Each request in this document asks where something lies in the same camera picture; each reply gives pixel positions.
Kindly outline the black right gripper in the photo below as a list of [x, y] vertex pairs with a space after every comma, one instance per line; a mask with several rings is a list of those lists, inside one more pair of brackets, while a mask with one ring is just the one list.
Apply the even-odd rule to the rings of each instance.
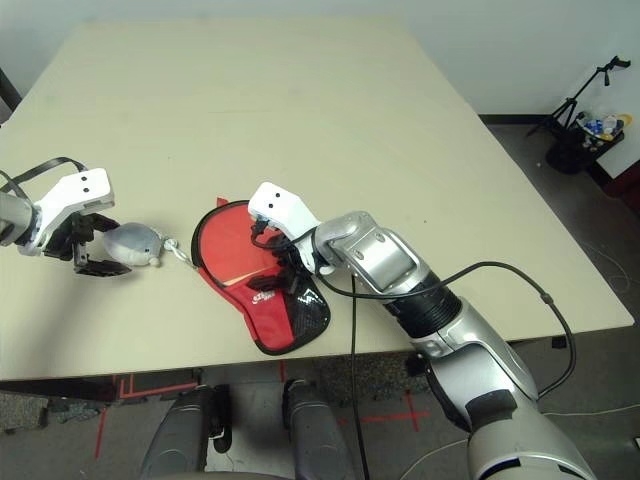
[[256, 275], [249, 279], [247, 286], [254, 291], [296, 290], [311, 273], [304, 265], [295, 246], [286, 246], [288, 239], [283, 234], [271, 237], [266, 245], [273, 247], [272, 255], [280, 270], [275, 275]]

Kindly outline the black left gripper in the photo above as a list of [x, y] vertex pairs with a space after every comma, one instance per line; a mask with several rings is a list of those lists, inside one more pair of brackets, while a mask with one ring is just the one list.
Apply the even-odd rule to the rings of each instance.
[[131, 272], [121, 263], [110, 260], [93, 260], [86, 250], [86, 244], [94, 240], [94, 230], [107, 232], [120, 224], [102, 214], [71, 214], [52, 233], [43, 249], [45, 256], [63, 261], [74, 261], [74, 271], [80, 275], [93, 277], [115, 277]]

